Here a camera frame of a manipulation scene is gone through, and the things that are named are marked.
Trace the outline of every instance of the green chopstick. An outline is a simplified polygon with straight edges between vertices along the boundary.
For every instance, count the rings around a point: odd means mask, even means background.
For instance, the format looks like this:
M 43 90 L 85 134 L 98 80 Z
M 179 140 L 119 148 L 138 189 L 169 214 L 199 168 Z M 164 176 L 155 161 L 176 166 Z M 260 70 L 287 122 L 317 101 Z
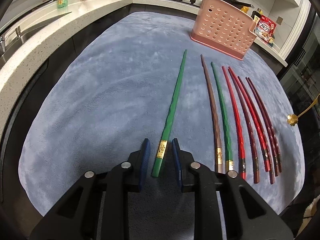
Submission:
M 217 91 L 220 101 L 220 108 L 221 108 L 221 115 L 222 115 L 222 122 L 223 122 L 223 130 L 224 130 L 224 145 L 225 145 L 225 152 L 226 152 L 226 173 L 228 171 L 233 170 L 233 158 L 232 158 L 232 149 L 231 149 L 231 137 L 230 137 L 230 127 L 229 127 L 229 121 L 228 121 L 228 114 L 227 114 L 227 108 L 226 103 L 224 101 L 222 89 L 220 86 L 220 82 L 218 79 L 218 75 L 215 69 L 215 66 L 213 62 L 211 62 L 211 67 L 214 74 L 214 79 L 216 81 L 217 85 Z
M 172 101 L 171 101 L 171 105 L 169 108 L 169 113 L 167 116 L 167 120 L 165 121 L 164 130 L 162 132 L 162 137 L 161 137 L 161 141 L 159 144 L 155 164 L 153 165 L 153 170 L 152 170 L 151 176 L 155 177 L 155 178 L 157 178 L 159 176 L 160 167 L 162 164 L 162 159 L 164 157 L 165 149 L 167 147 L 167 143 L 168 143 L 168 140 L 170 137 L 172 123 L 173 123 L 173 119 L 174 119 L 174 113 L 176 112 L 176 107 L 177 107 L 177 103 L 178 103 L 179 92 L 180 92 L 180 87 L 181 87 L 181 83 L 182 83 L 182 75 L 183 75 L 184 65 L 186 63 L 186 57 L 187 57 L 187 50 L 185 50 L 183 53 L 183 58 L 182 58 L 182 62 L 180 65 L 180 70 L 179 70 L 179 75 L 177 78 L 176 86 L 174 88 Z

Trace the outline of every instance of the calbee logo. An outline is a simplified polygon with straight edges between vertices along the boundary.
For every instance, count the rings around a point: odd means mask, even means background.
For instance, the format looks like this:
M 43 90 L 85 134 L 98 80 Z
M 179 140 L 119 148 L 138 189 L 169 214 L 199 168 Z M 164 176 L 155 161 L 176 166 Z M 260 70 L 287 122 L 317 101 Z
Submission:
M 265 22 L 260 22 L 259 23 L 259 27 L 262 28 L 265 32 L 269 32 L 270 31 L 270 26 Z

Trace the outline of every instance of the faucet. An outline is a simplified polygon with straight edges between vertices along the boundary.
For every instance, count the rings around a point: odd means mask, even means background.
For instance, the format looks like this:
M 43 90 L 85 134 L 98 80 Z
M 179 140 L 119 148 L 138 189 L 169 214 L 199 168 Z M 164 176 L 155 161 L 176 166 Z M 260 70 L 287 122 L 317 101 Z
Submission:
M 19 39 L 21 37 L 21 29 L 20 29 L 20 26 L 18 26 L 17 28 L 15 28 L 15 30 L 13 30 L 12 32 L 10 32 L 7 36 L 7 38 L 5 38 L 5 35 L 7 33 L 4 33 L 0 36 L 0 56 L 2 56 L 5 52 L 6 52 L 6 45 L 5 45 L 5 42 L 7 41 L 7 39 L 9 38 L 9 36 L 12 34 L 12 33 L 16 33 L 17 35 L 17 39 Z

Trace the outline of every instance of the gold flower-shaped handle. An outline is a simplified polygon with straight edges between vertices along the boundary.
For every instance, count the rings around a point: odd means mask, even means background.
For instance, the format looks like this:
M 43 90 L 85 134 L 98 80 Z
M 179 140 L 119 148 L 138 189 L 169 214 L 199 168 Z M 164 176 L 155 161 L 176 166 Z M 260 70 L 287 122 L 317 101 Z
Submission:
M 317 95 L 317 97 L 315 98 L 315 100 L 313 100 L 313 102 L 312 102 L 312 104 L 306 109 L 306 110 L 304 110 L 301 114 L 299 114 L 298 116 L 296 116 L 295 114 L 289 114 L 288 116 L 287 116 L 287 123 L 289 124 L 289 125 L 291 125 L 291 126 L 295 126 L 295 124 L 297 124 L 298 123 L 298 118 L 300 117 L 300 116 L 302 116 L 305 112 L 307 112 L 311 107 L 313 107 L 316 103 L 318 103 L 318 97 L 320 96 L 320 94 L 319 95 Z

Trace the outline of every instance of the blue tablecloth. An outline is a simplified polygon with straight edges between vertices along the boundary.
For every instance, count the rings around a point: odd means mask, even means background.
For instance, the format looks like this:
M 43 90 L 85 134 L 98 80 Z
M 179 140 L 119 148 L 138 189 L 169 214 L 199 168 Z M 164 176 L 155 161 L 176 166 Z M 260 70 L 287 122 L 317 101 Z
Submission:
M 298 194 L 305 173 L 302 143 L 298 127 L 286 123 L 287 114 L 293 111 L 276 76 L 252 50 L 239 61 L 191 41 L 193 24 L 192 20 L 175 16 L 133 13 L 101 34 L 68 67 L 34 119 L 19 162 L 21 184 L 42 215 L 84 172 L 110 170 L 127 160 L 130 152 L 140 149 L 144 138 L 149 138 L 151 155 L 145 189 L 140 194 L 129 194 L 131 238 L 193 239 L 194 197 L 192 193 L 179 192 L 171 154 L 165 156 L 160 178 L 150 177 L 185 49 L 188 54 L 171 139 L 177 137 L 181 149 L 213 169 L 211 110 L 200 61 L 203 54 L 223 140 L 210 62 L 219 66 L 237 169 L 234 114 L 220 68 L 231 66 L 237 75 L 243 79 L 249 76 L 256 85 L 282 154 L 283 172 L 270 185 L 254 131 L 261 178 L 254 185 L 248 132 L 234 89 L 244 131 L 247 181 L 277 213 Z

